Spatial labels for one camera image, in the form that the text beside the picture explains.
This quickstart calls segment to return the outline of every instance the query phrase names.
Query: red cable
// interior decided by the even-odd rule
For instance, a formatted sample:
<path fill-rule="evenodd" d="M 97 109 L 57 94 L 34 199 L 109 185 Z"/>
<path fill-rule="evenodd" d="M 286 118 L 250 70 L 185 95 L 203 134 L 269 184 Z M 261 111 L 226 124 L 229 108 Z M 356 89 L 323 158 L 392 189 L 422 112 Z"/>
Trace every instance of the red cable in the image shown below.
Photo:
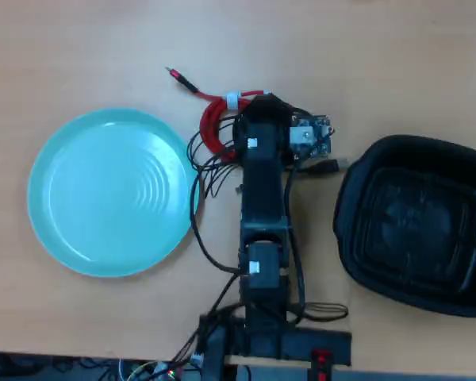
<path fill-rule="evenodd" d="M 225 146 L 219 139 L 219 120 L 221 119 L 221 115 L 228 110 L 228 103 L 226 102 L 226 100 L 222 97 L 202 93 L 196 86 L 190 83 L 183 75 L 178 73 L 175 69 L 170 69 L 169 67 L 166 67 L 166 69 L 169 71 L 169 74 L 171 74 L 173 78 L 175 78 L 178 82 L 185 86 L 190 92 L 197 95 L 199 98 L 205 99 L 206 101 L 210 102 L 210 104 L 203 112 L 203 115 L 201 116 L 201 120 L 199 122 L 199 132 L 201 134 L 201 139 L 205 143 L 205 146 L 208 147 L 208 149 L 214 154 L 217 154 L 224 150 Z M 241 93 L 240 98 L 238 98 L 238 112 L 241 112 L 251 102 L 250 100 L 243 97 L 249 97 L 251 95 L 259 94 L 264 94 L 264 91 L 254 90 Z M 223 156 L 223 159 L 231 159 L 233 155 L 234 152 L 231 152 L 227 156 Z"/>

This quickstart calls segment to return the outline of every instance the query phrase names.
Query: black mount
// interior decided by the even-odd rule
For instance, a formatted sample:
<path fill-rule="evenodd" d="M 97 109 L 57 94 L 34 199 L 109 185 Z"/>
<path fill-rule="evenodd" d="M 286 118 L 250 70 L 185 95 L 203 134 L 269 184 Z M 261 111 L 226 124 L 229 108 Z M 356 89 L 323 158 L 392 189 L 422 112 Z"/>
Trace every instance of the black mount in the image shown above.
<path fill-rule="evenodd" d="M 327 380 L 332 364 L 351 365 L 350 333 L 294 328 L 286 321 L 290 221 L 282 173 L 298 157 L 300 145 L 290 141 L 294 120 L 294 108 L 268 94 L 256 97 L 233 128 L 235 147 L 244 147 L 235 154 L 244 169 L 239 261 L 245 318 L 222 322 L 204 343 L 204 381 L 236 378 L 236 367 L 225 371 L 228 355 L 308 361 L 309 378 L 323 372 Z"/>

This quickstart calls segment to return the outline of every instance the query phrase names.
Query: black plastic container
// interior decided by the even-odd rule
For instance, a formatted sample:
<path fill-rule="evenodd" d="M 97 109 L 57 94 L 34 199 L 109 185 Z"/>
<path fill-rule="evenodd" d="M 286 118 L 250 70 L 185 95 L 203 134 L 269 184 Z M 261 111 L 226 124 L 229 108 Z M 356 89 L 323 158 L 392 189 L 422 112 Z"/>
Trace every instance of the black plastic container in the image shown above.
<path fill-rule="evenodd" d="M 334 232 L 358 282 L 399 302 L 476 317 L 476 151 L 391 136 L 344 179 Z"/>

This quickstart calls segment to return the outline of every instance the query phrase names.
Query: table surface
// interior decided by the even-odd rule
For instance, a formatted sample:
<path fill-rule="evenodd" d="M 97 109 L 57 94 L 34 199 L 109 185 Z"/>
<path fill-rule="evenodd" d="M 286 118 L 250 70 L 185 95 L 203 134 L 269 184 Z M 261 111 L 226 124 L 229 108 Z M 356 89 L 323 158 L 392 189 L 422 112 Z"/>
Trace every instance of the table surface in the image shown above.
<path fill-rule="evenodd" d="M 29 224 L 31 165 L 75 116 L 131 106 L 184 139 L 196 131 L 206 103 L 164 66 L 212 94 L 268 89 L 331 115 L 336 156 L 393 133 L 476 148 L 476 0 L 0 0 L 0 350 L 169 358 L 227 281 L 190 234 L 139 275 L 78 275 Z M 202 235 L 226 264 L 239 181 L 204 207 Z M 297 183 L 294 224 L 307 299 L 349 305 L 329 327 L 352 332 L 354 369 L 476 374 L 476 319 L 404 306 L 347 276 L 332 234 L 341 181 Z M 237 299 L 234 287 L 225 301 Z"/>

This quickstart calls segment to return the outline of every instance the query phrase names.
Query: turquoise plate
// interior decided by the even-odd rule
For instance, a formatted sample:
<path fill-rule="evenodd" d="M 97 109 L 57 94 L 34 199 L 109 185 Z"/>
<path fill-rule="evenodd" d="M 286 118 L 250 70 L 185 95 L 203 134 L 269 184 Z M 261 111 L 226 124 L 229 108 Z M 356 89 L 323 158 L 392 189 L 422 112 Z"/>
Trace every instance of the turquoise plate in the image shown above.
<path fill-rule="evenodd" d="M 131 275 L 186 235 L 195 175 L 185 143 L 159 119 L 133 109 L 94 111 L 40 151 L 29 179 L 30 221 L 72 270 Z"/>

